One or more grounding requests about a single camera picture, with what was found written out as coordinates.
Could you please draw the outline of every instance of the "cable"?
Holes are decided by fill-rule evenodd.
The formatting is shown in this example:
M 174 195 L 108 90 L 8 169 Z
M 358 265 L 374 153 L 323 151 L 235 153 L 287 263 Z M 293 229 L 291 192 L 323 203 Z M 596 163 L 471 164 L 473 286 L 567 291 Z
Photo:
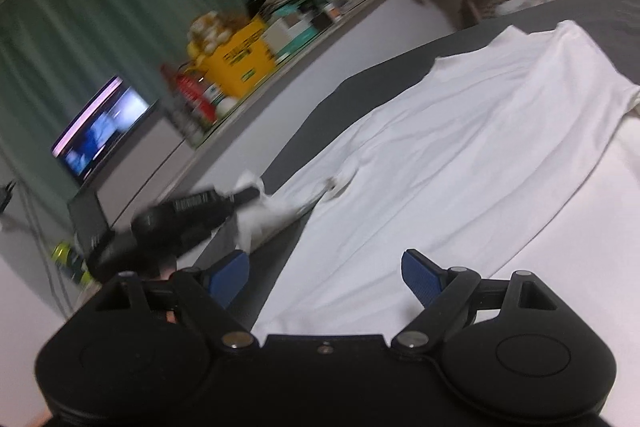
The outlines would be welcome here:
M 31 237 L 33 237 L 34 242 L 36 243 L 36 246 L 38 247 L 38 253 L 40 254 L 40 259 L 44 265 L 44 269 L 45 272 L 47 274 L 47 281 L 49 282 L 49 289 L 51 291 L 51 296 L 53 297 L 53 300 L 56 302 L 56 306 L 58 308 L 58 310 L 60 311 L 60 313 L 62 314 L 63 317 L 65 317 L 66 319 L 69 318 L 69 314 L 65 312 L 64 306 L 62 305 L 62 303 L 60 302 L 60 298 L 58 297 L 58 293 L 56 292 L 56 286 L 53 282 L 53 277 L 51 275 L 51 270 L 49 267 L 49 260 L 47 259 L 47 257 L 49 257 L 46 253 L 46 251 L 43 251 L 43 244 L 44 244 L 44 240 L 43 243 L 40 243 L 39 238 L 37 238 L 37 231 L 33 226 L 33 222 L 31 220 L 31 215 L 29 212 L 29 208 L 25 202 L 25 195 L 24 194 L 30 194 L 30 190 L 29 187 L 27 186 L 27 184 L 25 183 L 25 181 L 20 177 L 20 174 L 18 174 L 18 170 L 15 168 L 14 163 L 12 162 L 11 158 L 9 157 L 9 155 L 6 153 L 6 151 L 4 150 L 4 147 L 2 146 L 2 142 L 0 141 L 0 158 L 2 158 L 2 160 L 4 160 L 4 162 L 6 163 L 6 166 L 9 168 L 9 170 L 14 174 L 15 176 L 15 180 L 12 180 L 9 185 L 7 185 L 7 188 L 11 188 L 13 189 L 16 185 L 18 185 L 18 195 L 20 196 L 20 202 L 22 203 L 22 207 L 24 209 L 24 213 L 25 216 L 27 218 L 27 222 L 29 225 L 29 229 L 30 229 L 30 235 Z M 58 277 L 61 276 L 60 274 L 60 270 L 56 270 L 58 272 Z M 66 293 L 66 288 L 64 287 L 63 283 L 61 282 L 60 284 L 62 286 L 62 291 L 63 294 L 65 295 L 65 300 L 66 303 L 69 304 L 69 298 L 68 298 L 68 294 Z M 73 307 L 69 305 L 69 310 L 71 313 L 73 313 Z
M 42 231 L 42 226 L 40 225 L 40 220 L 38 219 L 38 213 L 37 213 L 36 208 L 35 208 L 35 206 L 33 204 L 33 194 L 31 193 L 31 189 L 24 182 L 21 182 L 21 183 L 24 186 L 24 191 L 25 191 L 25 194 L 27 196 L 27 202 L 28 202 L 28 204 L 30 206 L 31 214 L 33 215 L 33 220 L 35 221 L 35 224 L 36 224 L 35 232 L 38 234 L 39 242 L 44 247 L 44 251 L 46 252 L 47 251 L 47 245 L 46 245 L 46 242 L 45 242 L 45 235 L 44 235 L 44 232 Z M 65 299 L 65 302 L 66 302 L 66 305 L 69 308 L 69 311 L 71 313 L 73 313 L 74 307 L 73 307 L 73 304 L 71 304 L 71 299 L 69 299 L 68 293 L 66 292 L 65 282 L 63 280 L 62 273 L 60 272 L 59 269 L 56 269 L 56 274 L 58 276 L 58 282 L 60 283 L 60 289 L 62 289 L 62 296 Z
M 28 206 L 27 206 L 26 201 L 25 201 L 25 195 L 23 194 L 24 187 L 25 187 L 24 182 L 18 184 L 18 195 L 20 196 L 20 201 L 22 202 L 22 207 L 23 207 L 24 213 L 25 213 L 25 215 L 27 217 L 27 221 L 29 223 L 29 227 L 33 231 L 31 237 L 33 237 L 33 240 L 36 243 L 36 246 L 38 247 L 38 253 L 40 254 L 40 259 L 41 259 L 42 264 L 44 266 L 45 272 L 47 273 L 47 281 L 49 282 L 49 289 L 51 290 L 51 296 L 53 297 L 53 300 L 56 302 L 56 306 L 58 307 L 58 309 L 59 309 L 60 313 L 62 314 L 62 316 L 65 317 L 66 319 L 68 319 L 69 315 L 65 312 L 64 306 L 60 302 L 60 298 L 58 297 L 58 294 L 56 293 L 56 287 L 55 287 L 55 285 L 53 283 L 53 277 L 51 276 L 51 270 L 50 270 L 50 267 L 49 267 L 49 261 L 47 260 L 47 255 L 45 253 L 43 253 L 42 245 L 40 244 L 38 238 L 36 237 L 35 229 L 34 229 L 34 226 L 33 226 L 32 220 L 31 220 L 31 214 L 29 212 Z

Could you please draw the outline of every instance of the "tv screen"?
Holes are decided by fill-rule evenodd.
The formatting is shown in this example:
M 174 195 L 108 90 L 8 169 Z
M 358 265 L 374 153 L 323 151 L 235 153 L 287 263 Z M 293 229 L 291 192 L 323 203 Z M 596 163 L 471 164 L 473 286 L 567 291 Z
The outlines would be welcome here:
M 53 156 L 82 184 L 148 108 L 134 89 L 112 78 L 53 145 Z

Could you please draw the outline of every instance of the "bed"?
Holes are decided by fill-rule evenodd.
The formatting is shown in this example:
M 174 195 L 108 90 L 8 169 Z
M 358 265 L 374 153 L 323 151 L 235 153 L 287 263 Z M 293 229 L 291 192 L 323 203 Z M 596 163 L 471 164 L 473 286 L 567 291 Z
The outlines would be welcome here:
M 267 193 L 276 191 L 348 126 L 420 81 L 436 57 L 484 47 L 509 25 L 525 32 L 537 32 L 551 30 L 567 19 L 576 21 L 587 31 L 620 73 L 640 84 L 636 58 L 640 50 L 640 0 L 558 0 L 488 20 L 345 80 L 316 107 L 264 172 L 262 179 Z M 633 255 L 634 231 L 629 227 L 636 214 L 640 218 L 638 205 L 634 205 L 634 191 L 630 190 L 630 187 L 638 190 L 640 185 L 640 156 L 636 155 L 636 151 L 640 153 L 640 139 L 637 147 L 635 140 L 635 136 L 640 137 L 640 119 L 627 120 L 622 141 L 616 148 L 607 150 L 606 158 L 588 182 L 546 227 L 544 237 L 535 238 L 495 274 L 497 278 L 508 279 L 515 269 L 537 272 L 609 344 L 618 359 L 618 379 L 607 402 L 605 418 L 614 425 L 631 425 L 633 418 L 640 417 L 639 406 L 630 395 L 636 386 L 635 374 L 640 374 L 636 357 L 640 354 L 640 344 L 630 331 L 635 328 L 636 333 L 640 333 L 640 324 L 635 325 L 640 321 L 638 314 L 629 314 L 629 310 L 640 306 L 633 292 L 640 256 Z M 611 213 L 621 219 L 603 219 Z M 308 216 L 252 254 L 249 282 L 229 308 L 245 327 L 253 326 Z M 584 220 L 600 225 L 584 233 Z M 620 223 L 619 229 L 615 229 L 617 223 Z M 599 230 L 607 227 L 610 230 Z M 551 239 L 554 251 L 545 248 Z M 564 245 L 561 253 L 558 244 Z M 228 237 L 218 234 L 196 265 L 209 266 L 226 253 L 229 246 Z M 569 278 L 572 283 L 566 277 L 570 271 L 574 274 Z M 575 282 L 580 278 L 587 284 Z M 584 286 L 590 291 L 585 293 Z M 624 302 L 625 306 L 616 306 L 616 302 Z M 612 307 L 626 311 L 612 313 Z

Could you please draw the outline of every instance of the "black device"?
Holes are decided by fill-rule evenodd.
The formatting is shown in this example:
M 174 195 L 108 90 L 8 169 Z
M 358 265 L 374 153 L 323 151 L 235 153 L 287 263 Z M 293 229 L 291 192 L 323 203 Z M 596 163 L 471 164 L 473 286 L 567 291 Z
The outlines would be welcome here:
M 91 276 L 105 283 L 123 271 L 156 277 L 159 263 L 180 257 L 211 236 L 235 211 L 260 195 L 256 187 L 222 195 L 204 190 L 166 200 L 136 215 L 130 230 L 109 227 L 94 191 L 84 190 L 69 211 Z
M 168 281 L 111 279 L 38 355 L 48 425 L 606 425 L 613 355 L 531 272 L 485 280 L 408 250 L 402 277 L 425 308 L 390 346 L 381 335 L 259 346 L 224 309 L 248 269 L 236 251 Z M 474 323 L 484 309 L 500 312 Z

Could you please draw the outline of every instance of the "yellow container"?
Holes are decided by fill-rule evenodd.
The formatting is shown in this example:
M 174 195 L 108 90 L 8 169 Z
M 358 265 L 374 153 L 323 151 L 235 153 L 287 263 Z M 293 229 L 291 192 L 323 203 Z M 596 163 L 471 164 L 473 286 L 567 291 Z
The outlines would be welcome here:
M 197 65 L 204 77 L 227 96 L 242 98 L 276 67 L 273 54 L 260 38 L 267 26 L 259 17 L 221 44 Z

